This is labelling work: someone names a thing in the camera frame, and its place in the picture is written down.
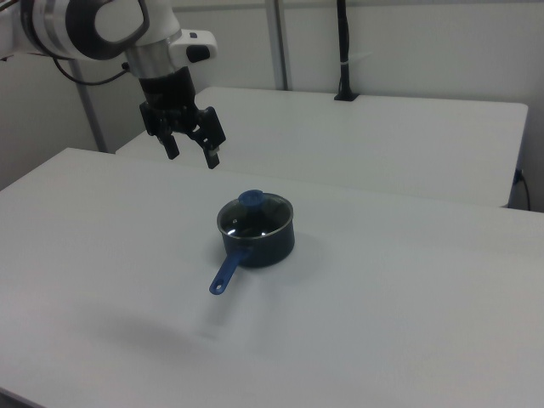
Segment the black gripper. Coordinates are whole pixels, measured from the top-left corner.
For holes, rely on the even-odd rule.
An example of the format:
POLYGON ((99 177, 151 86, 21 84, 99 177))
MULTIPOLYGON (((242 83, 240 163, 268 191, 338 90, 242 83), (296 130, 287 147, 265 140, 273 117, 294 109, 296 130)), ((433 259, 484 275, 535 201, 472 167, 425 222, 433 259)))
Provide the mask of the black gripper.
POLYGON ((202 149, 209 169, 219 163, 219 147, 226 140, 217 112, 213 107, 199 110, 190 69, 183 67, 173 74, 154 79, 140 79, 145 102, 139 106, 146 132, 155 136, 169 160, 179 156, 173 131, 188 133, 202 149))

